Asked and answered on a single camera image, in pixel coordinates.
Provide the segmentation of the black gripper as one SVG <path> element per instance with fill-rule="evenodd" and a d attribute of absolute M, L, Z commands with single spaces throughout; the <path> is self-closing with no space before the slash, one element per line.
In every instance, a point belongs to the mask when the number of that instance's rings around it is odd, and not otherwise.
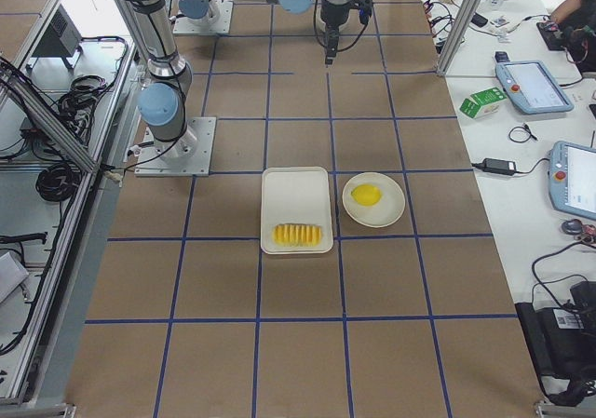
<path fill-rule="evenodd" d="M 328 0 L 322 0 L 320 17 L 324 23 L 325 62 L 333 63 L 339 46 L 340 27 L 348 21 L 352 2 L 337 5 Z"/>

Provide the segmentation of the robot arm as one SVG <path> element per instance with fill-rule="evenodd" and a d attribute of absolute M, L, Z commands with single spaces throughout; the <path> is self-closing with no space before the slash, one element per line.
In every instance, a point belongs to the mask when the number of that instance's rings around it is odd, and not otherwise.
<path fill-rule="evenodd" d="M 191 132 L 186 118 L 185 97 L 192 82 L 191 69 L 179 53 L 169 26 L 165 0 L 119 0 L 132 12 L 127 25 L 138 32 L 142 48 L 147 52 L 147 68 L 152 79 L 139 98 L 142 119 L 154 137 L 156 159 L 171 163 L 186 160 L 196 150 L 197 137 Z M 200 3 L 204 8 L 211 0 L 179 0 Z M 320 10 L 315 21 L 324 25 L 320 43 L 325 50 L 326 64 L 332 64 L 341 52 L 340 29 L 353 10 L 360 21 L 368 22 L 372 0 L 232 0 L 279 5 L 292 14 L 302 14 L 309 8 Z"/>

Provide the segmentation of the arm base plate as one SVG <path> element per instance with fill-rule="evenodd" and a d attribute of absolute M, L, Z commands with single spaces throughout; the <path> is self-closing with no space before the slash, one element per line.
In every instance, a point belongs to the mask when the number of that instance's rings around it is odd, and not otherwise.
<path fill-rule="evenodd" d="M 133 170 L 138 177 L 208 176 L 216 129 L 215 117 L 191 117 L 186 131 L 175 144 L 156 141 L 146 127 L 144 139 L 153 144 L 143 147 L 141 163 Z"/>
<path fill-rule="evenodd" d="M 180 0 L 173 33 L 178 36 L 227 35 L 232 11 L 231 0 Z"/>

